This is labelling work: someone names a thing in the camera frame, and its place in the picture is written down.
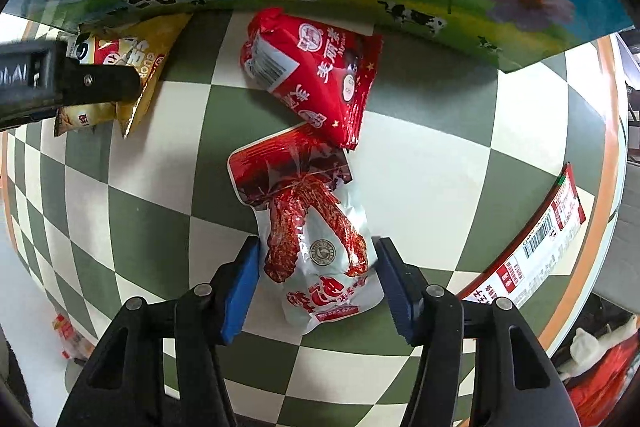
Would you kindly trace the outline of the red white chicken snack pack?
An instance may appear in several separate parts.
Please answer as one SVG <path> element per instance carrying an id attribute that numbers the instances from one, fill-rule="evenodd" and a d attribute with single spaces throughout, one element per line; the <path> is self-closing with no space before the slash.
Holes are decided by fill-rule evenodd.
<path id="1" fill-rule="evenodd" d="M 344 150 L 301 124 L 238 148 L 227 166 L 236 197 L 254 212 L 260 277 L 278 294 L 288 323 L 308 334 L 383 300 Z"/>

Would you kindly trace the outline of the yellow panda snack bag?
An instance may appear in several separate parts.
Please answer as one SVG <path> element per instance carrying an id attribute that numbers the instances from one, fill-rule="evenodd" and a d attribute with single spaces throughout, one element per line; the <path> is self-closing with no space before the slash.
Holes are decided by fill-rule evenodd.
<path id="1" fill-rule="evenodd" d="M 148 113 L 171 48 L 190 15 L 178 13 L 77 35 L 70 57 L 79 65 L 79 88 L 58 109 L 54 134 L 116 121 L 127 138 Z"/>

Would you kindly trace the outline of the long red white packet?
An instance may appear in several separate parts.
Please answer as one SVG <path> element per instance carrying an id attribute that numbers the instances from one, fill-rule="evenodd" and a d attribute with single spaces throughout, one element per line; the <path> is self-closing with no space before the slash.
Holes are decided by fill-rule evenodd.
<path id="1" fill-rule="evenodd" d="M 585 222 L 573 166 L 568 162 L 534 217 L 458 297 L 483 305 L 506 298 L 518 308 L 523 306 L 564 257 Z"/>

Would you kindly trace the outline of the small red snack bag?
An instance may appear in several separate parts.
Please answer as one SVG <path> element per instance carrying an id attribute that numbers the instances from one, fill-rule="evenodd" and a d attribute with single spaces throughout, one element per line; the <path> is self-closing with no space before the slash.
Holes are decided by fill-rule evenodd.
<path id="1" fill-rule="evenodd" d="M 240 60 L 248 77 L 326 143 L 355 150 L 382 49 L 379 35 L 269 8 L 248 24 Z"/>

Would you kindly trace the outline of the yellow biscuit snack bag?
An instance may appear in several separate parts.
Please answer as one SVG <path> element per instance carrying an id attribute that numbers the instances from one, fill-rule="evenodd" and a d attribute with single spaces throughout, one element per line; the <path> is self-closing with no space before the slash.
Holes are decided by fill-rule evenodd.
<path id="1" fill-rule="evenodd" d="M 94 346 L 70 323 L 70 320 L 59 313 L 52 322 L 53 330 L 60 338 L 62 355 L 65 360 L 86 363 L 92 355 Z"/>

